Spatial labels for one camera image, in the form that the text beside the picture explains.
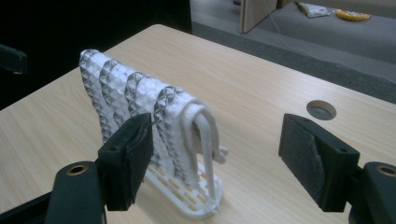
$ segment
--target white 3d printed object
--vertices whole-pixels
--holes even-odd
[[[86,92],[96,109],[104,142],[125,120],[151,113],[154,155],[146,178],[184,214],[208,217],[219,212],[221,181],[212,160],[225,162],[219,132],[208,108],[181,88],[135,71],[88,49],[79,62]],[[197,162],[197,153],[205,165]]]

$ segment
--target circular hole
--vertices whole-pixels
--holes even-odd
[[[306,105],[306,110],[315,119],[329,120],[334,119],[337,115],[337,111],[331,104],[316,100],[311,101]]]
[[[390,175],[396,177],[396,170],[392,167],[377,166],[376,169],[379,171],[379,173],[382,173],[383,175]]]
[[[88,170],[86,165],[76,165],[67,171],[68,175],[80,175]]]

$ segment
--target yellow object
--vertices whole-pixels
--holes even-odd
[[[335,10],[335,15],[337,17],[346,20],[346,21],[365,21],[370,19],[371,15],[359,13],[359,12],[352,12],[352,11],[344,11],[341,9]]]

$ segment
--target dark background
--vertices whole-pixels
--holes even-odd
[[[190,1],[1,1],[0,44],[26,53],[28,74],[0,71],[0,109],[153,24],[191,33]]]

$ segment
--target table surface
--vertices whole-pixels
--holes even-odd
[[[129,211],[106,212],[108,223],[347,223],[349,206],[322,213],[278,157],[285,113],[356,148],[360,166],[396,163],[396,105],[161,25],[106,54],[206,102],[230,149],[227,162],[214,165],[224,185],[220,214],[185,217],[145,183]],[[312,118],[313,100],[333,105],[336,117]],[[67,164],[94,161],[101,132],[79,69],[0,111],[0,142],[0,213],[51,191]]]

